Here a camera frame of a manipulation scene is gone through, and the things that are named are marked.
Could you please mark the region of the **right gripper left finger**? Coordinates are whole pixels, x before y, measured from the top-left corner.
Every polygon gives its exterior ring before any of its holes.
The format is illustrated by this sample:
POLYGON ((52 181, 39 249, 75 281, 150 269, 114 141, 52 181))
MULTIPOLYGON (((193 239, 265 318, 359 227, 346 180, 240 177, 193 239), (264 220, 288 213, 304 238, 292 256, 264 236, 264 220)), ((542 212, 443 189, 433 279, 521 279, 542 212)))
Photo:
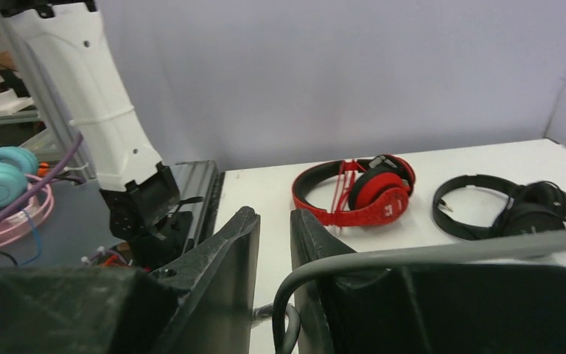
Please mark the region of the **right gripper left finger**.
POLYGON ((178 297, 152 353, 247 353, 260 216, 241 207, 214 235, 152 272, 178 297))

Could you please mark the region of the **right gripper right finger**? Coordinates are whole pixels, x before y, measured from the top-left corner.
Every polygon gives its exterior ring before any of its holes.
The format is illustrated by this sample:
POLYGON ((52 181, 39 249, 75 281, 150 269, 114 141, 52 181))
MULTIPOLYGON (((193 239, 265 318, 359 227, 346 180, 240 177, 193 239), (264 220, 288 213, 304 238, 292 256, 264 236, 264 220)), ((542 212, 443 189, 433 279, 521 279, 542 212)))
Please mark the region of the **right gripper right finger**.
POLYGON ((338 269, 332 257, 355 251, 332 235, 306 209, 290 214, 290 242, 294 273, 304 281, 294 291, 301 320, 300 353, 363 352, 364 325, 370 324, 379 307, 381 282, 389 271, 338 269))

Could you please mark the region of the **red black headphones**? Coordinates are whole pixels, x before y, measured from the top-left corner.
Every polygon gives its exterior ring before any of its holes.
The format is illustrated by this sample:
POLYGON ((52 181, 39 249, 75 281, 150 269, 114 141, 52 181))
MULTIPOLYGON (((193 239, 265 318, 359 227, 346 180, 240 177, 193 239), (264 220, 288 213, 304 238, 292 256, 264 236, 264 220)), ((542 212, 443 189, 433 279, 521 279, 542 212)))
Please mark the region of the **red black headphones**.
POLYGON ((383 226, 408 208, 416 174, 404 159, 380 154, 373 159, 337 160, 317 164, 299 174, 292 184, 297 209, 310 211, 324 226, 383 226), (312 205, 307 196, 320 183, 336 178, 332 209, 312 205))

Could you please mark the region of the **small black headphones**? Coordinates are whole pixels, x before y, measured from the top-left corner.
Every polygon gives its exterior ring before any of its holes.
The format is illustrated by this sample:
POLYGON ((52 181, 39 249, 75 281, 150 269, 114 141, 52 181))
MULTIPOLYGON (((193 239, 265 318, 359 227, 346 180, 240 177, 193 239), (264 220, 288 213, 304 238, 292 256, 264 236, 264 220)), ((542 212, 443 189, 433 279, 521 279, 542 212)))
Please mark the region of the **small black headphones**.
POLYGON ((515 184, 489 175, 463 175, 444 182, 435 192, 432 204, 435 225, 460 240, 478 241, 515 235, 534 235, 566 229, 566 192, 551 181, 515 184), (444 210, 443 196, 458 189, 479 187, 504 194, 506 204, 491 226, 458 222, 444 210))

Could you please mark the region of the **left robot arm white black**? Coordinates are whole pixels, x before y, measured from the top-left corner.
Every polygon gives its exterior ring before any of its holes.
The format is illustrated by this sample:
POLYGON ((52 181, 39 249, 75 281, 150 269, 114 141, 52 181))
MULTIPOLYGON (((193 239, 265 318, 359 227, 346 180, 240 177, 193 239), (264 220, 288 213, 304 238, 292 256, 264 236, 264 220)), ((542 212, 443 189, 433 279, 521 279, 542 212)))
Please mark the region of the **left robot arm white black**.
POLYGON ((0 1, 0 15, 39 58, 88 146, 114 237, 157 269, 181 255, 168 214, 178 184, 150 143, 114 63, 94 1, 0 1))

